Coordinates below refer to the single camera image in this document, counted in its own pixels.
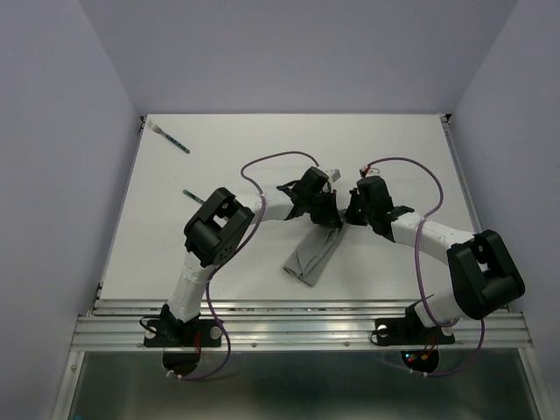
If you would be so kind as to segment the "grey cloth napkin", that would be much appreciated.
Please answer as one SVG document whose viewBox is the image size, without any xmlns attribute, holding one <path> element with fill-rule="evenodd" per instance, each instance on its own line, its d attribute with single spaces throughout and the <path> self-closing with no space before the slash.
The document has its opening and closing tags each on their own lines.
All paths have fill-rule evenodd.
<svg viewBox="0 0 560 420">
<path fill-rule="evenodd" d="M 308 287 L 314 287 L 347 231 L 343 227 L 314 227 L 283 264 L 283 271 Z"/>
</svg>

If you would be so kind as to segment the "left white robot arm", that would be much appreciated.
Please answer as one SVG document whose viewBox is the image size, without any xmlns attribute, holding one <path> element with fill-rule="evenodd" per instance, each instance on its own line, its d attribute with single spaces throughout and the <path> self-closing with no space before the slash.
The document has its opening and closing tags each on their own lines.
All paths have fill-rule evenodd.
<svg viewBox="0 0 560 420">
<path fill-rule="evenodd" d="M 290 276 L 312 287 L 343 234 L 343 216 L 337 207 L 333 183 L 337 170 L 309 168 L 299 180 L 264 189 L 254 195 L 215 190 L 186 223 L 185 259 L 171 297 L 159 315 L 157 333 L 184 345 L 194 336 L 194 320 L 212 274 L 231 260 L 267 221 L 289 221 L 309 215 L 314 229 L 283 264 Z"/>
</svg>

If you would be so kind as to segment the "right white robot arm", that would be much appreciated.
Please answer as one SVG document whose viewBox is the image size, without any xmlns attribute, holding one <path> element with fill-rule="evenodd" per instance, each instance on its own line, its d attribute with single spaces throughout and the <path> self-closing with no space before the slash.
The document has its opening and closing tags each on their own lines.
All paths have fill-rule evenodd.
<svg viewBox="0 0 560 420">
<path fill-rule="evenodd" d="M 370 226 L 377 235 L 414 249 L 420 301 L 402 321 L 408 339 L 422 341 L 435 326 L 451 326 L 462 318 L 481 320 L 525 294 L 522 276 L 497 232 L 457 230 L 429 221 L 411 207 L 396 206 L 380 176 L 359 180 L 350 194 L 347 222 Z M 447 290 L 426 295 L 421 254 L 447 266 L 451 278 Z"/>
</svg>

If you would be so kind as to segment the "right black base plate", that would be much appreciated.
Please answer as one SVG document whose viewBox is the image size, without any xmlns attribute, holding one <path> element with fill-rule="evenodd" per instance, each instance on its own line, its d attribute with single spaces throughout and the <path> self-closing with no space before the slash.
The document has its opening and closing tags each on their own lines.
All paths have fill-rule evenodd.
<svg viewBox="0 0 560 420">
<path fill-rule="evenodd" d="M 441 327 L 425 327 L 421 322 L 409 322 L 406 318 L 377 318 L 369 339 L 379 347 L 412 347 L 433 343 L 452 345 L 455 343 L 454 335 L 445 335 Z"/>
</svg>

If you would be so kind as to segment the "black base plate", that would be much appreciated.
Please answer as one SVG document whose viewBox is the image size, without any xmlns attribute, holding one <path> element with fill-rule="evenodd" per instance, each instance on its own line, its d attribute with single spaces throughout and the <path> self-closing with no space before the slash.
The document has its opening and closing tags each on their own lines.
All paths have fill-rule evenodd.
<svg viewBox="0 0 560 420">
<path fill-rule="evenodd" d="M 406 318 L 377 318 L 369 339 L 379 347 L 412 347 L 433 343 L 452 345 L 455 343 L 454 335 L 445 335 L 441 327 L 425 327 L 421 322 L 409 322 Z"/>
<path fill-rule="evenodd" d="M 178 332 L 166 332 L 159 318 L 141 318 L 144 329 L 143 345 L 148 348 L 217 348 L 221 346 L 222 331 L 213 319 L 195 319 Z"/>
</svg>

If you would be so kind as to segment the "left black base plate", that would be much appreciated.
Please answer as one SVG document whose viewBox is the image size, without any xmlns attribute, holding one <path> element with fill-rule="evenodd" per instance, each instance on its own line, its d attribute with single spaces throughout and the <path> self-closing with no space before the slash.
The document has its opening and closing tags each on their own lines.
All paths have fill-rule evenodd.
<svg viewBox="0 0 560 420">
<path fill-rule="evenodd" d="M 213 319 L 195 319 L 178 332 L 166 332 L 159 318 L 141 318 L 144 329 L 143 345 L 148 348 L 217 348 L 221 346 L 222 331 Z"/>
</svg>

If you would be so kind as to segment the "aluminium rail frame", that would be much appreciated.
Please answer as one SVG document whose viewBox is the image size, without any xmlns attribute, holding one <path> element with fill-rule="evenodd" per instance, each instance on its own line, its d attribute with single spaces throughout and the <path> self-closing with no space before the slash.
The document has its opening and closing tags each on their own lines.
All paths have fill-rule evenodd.
<svg viewBox="0 0 560 420">
<path fill-rule="evenodd" d="M 339 204 L 366 164 L 381 168 L 397 205 L 478 231 L 480 224 L 442 115 L 151 114 L 187 148 L 141 135 L 101 290 L 77 320 L 56 419 L 541 419 L 525 318 L 501 308 L 416 344 L 438 358 L 432 375 L 403 364 L 400 346 L 373 333 L 419 299 L 413 236 L 387 241 L 351 227 L 309 288 L 283 272 L 312 229 L 308 218 L 262 224 L 212 283 L 200 348 L 161 344 L 140 326 L 174 289 L 183 228 L 196 205 L 226 186 L 248 199 L 242 166 L 264 188 L 314 162 L 341 172 Z"/>
</svg>

